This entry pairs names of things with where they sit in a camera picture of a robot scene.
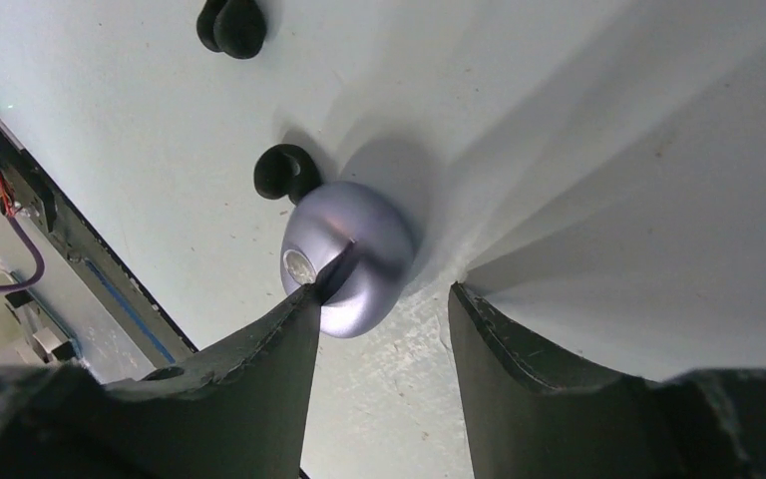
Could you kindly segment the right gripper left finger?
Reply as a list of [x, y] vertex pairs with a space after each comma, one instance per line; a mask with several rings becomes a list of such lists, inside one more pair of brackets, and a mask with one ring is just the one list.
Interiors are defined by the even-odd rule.
[[321, 304], [269, 313], [142, 380], [0, 366], [0, 478], [296, 478]]

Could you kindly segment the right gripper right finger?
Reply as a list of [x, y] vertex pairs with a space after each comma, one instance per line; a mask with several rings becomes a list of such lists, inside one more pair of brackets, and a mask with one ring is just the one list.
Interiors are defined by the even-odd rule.
[[766, 369], [655, 382], [598, 365], [452, 285], [478, 478], [766, 478]]

